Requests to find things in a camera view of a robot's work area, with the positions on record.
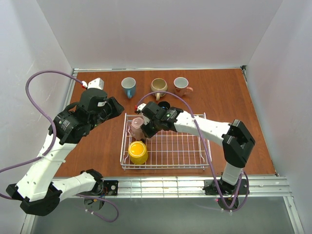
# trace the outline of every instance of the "pink mug handle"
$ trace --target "pink mug handle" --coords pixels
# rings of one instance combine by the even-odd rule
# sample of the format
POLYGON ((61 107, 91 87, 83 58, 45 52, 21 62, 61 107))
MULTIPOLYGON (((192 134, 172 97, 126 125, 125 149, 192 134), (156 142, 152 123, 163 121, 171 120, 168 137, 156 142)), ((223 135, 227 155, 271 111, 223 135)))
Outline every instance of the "pink mug handle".
POLYGON ((193 88, 191 88, 191 87, 186 87, 186 92, 185 92, 185 94, 190 94, 191 92, 193 92, 193 88))

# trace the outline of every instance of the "tabletop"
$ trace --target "tabletop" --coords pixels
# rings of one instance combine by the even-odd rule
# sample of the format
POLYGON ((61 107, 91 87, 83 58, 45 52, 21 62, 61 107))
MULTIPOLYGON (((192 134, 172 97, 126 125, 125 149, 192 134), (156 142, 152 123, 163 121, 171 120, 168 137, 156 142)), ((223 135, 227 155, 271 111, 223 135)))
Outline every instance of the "tabletop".
MULTIPOLYGON (((206 113, 206 118, 219 122, 232 122, 239 119, 244 122, 255 139, 255 147, 249 157, 245 171, 248 174, 275 174, 249 91, 240 69, 218 70, 156 70, 156 71, 113 71, 79 72, 78 79, 87 83, 100 77, 104 81, 104 90, 108 97, 115 97, 125 108, 120 116, 108 120, 83 137, 76 148, 67 156, 56 176, 77 176, 83 170, 95 169, 104 177, 108 176, 210 176, 209 168, 202 169, 135 169, 123 170, 120 165, 120 150, 124 127, 124 113, 134 115, 137 102, 151 91, 153 79, 163 78, 168 83, 168 91, 174 91, 174 79, 185 77, 193 92, 183 99, 196 114, 206 113), (128 99, 121 87, 126 77, 136 80, 136 94, 128 99)), ((76 83, 71 102, 79 101, 84 91, 76 83)), ((148 96, 144 102, 155 101, 148 96)), ((186 106, 175 97, 165 95, 160 101, 186 110, 186 106)), ((210 142, 213 167, 217 175, 224 170, 223 149, 210 142)))

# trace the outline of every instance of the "blue mug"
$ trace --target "blue mug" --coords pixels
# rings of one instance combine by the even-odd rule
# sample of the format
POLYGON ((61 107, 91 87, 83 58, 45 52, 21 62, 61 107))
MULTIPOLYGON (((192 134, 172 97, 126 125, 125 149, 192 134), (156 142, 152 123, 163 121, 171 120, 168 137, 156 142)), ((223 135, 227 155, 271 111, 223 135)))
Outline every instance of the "blue mug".
POLYGON ((127 77, 123 79, 121 82, 121 86, 129 99, 132 98, 136 93, 136 80, 132 77, 127 77))

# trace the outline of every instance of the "metal wire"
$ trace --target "metal wire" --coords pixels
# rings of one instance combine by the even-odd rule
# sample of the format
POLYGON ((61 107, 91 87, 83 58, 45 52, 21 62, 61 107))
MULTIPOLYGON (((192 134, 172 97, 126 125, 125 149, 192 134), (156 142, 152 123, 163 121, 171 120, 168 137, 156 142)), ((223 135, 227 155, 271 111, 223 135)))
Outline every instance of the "metal wire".
POLYGON ((130 131, 132 119, 136 115, 125 114, 123 131, 123 141, 121 146, 120 163, 126 169, 177 169, 177 168, 197 168, 205 169, 209 167, 207 157, 210 155, 210 145, 207 140, 209 155, 206 155, 200 138, 186 133, 176 133, 172 131, 160 131, 151 139, 147 139, 149 158, 142 165, 135 165, 131 162, 128 148, 131 142, 135 141, 130 131))

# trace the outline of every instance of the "wood grain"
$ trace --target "wood grain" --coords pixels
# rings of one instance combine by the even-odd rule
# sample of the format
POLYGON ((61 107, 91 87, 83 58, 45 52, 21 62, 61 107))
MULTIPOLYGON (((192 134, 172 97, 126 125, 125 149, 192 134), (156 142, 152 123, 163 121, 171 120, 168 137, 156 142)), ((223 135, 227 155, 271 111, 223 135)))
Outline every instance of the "wood grain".
MULTIPOLYGON (((140 98, 150 92, 151 81, 163 78, 168 83, 168 91, 174 91, 176 77, 186 77, 194 92, 184 97, 196 114, 206 113, 208 119, 232 122, 239 119, 245 123, 256 140, 256 145, 245 168, 248 174, 274 174, 275 170, 240 69, 224 70, 172 70, 172 71, 121 71, 78 73, 78 79, 89 82, 95 78, 105 82, 104 90, 114 96, 124 106, 124 113, 133 115, 134 106, 140 98), (136 94, 128 99, 121 88, 125 77, 136 79, 136 94)), ((83 92, 76 83, 71 102, 79 101, 83 92)), ((155 100, 149 96, 145 103, 155 100)), ((186 109, 184 104, 172 96, 165 95, 160 100, 172 106, 186 109)), ((56 176, 76 176, 82 170, 93 168, 103 176, 206 176, 210 169, 163 169, 163 170, 126 170, 120 165, 120 149, 124 124, 124 113, 96 127, 89 136, 84 137, 66 158, 56 176)), ((214 169, 218 175, 225 166, 223 150, 211 142, 214 169)))

